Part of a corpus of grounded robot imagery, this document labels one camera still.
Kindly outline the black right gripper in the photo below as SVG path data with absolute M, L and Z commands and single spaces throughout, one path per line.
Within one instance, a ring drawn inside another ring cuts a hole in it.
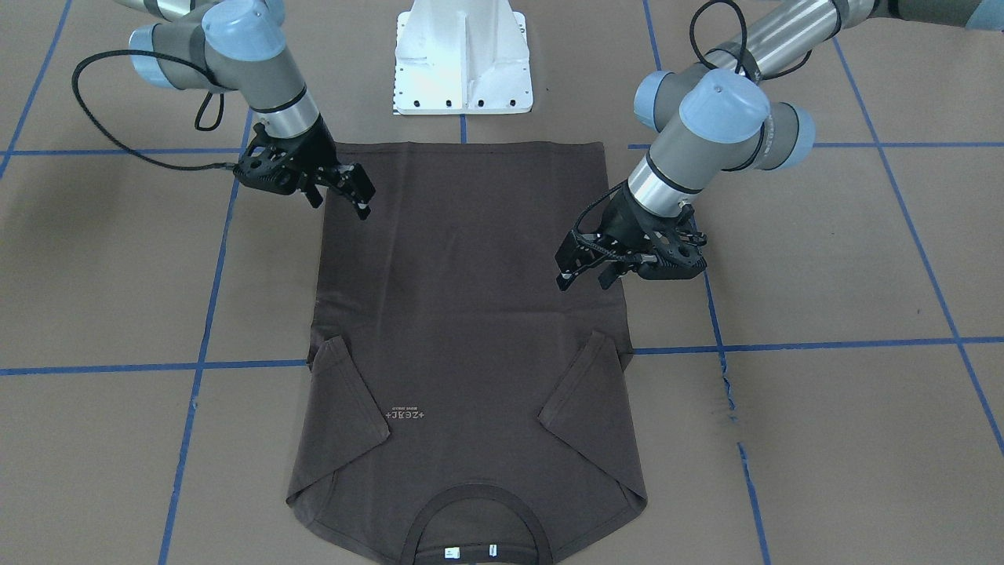
M 235 166 L 235 178 L 247 188 L 277 195 L 304 193 L 313 209 L 324 201 L 317 188 L 329 187 L 354 205 L 361 221 L 372 213 L 376 194 L 362 164 L 338 162 L 336 143 L 323 118 L 293 138 L 273 137 L 265 125 L 255 124 L 253 139 Z

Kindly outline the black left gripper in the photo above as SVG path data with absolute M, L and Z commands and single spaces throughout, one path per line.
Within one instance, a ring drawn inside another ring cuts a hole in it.
M 556 285 L 566 292 L 578 276 L 607 264 L 598 276 L 608 290 L 628 272 L 645 280 L 686 280 L 706 271 L 705 233 L 693 221 L 693 205 L 677 214 L 649 212 L 621 182 L 593 201 L 577 218 L 577 231 L 564 236 L 555 254 Z

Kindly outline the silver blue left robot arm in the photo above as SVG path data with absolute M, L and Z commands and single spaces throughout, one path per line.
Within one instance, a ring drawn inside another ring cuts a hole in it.
M 628 179 L 600 200 L 596 228 L 574 222 L 555 261 L 560 290 L 593 268 L 609 289 L 630 272 L 648 280 L 692 279 L 705 271 L 706 236 L 693 203 L 714 175 L 778 170 L 813 149 L 817 126 L 803 108 L 772 103 L 762 89 L 805 64 L 813 48 L 872 18 L 969 30 L 1002 29 L 1000 1 L 783 1 L 753 23 L 736 10 L 739 35 L 678 74 L 646 76 L 635 117 L 657 132 Z

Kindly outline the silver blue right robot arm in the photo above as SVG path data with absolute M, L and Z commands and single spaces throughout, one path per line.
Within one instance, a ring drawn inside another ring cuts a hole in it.
M 342 164 L 336 142 L 294 60 L 282 29 L 283 1 L 129 1 L 157 16 L 129 39 L 137 74 L 166 89 L 240 93 L 256 124 L 233 165 L 238 182 L 277 195 L 300 192 L 313 207 L 322 188 L 369 216 L 373 183 L 359 164 Z

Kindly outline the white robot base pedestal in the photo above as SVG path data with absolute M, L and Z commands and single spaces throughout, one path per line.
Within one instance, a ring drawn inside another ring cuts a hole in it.
M 509 1 L 416 1 L 395 30 L 396 115 L 532 111 L 526 18 Z

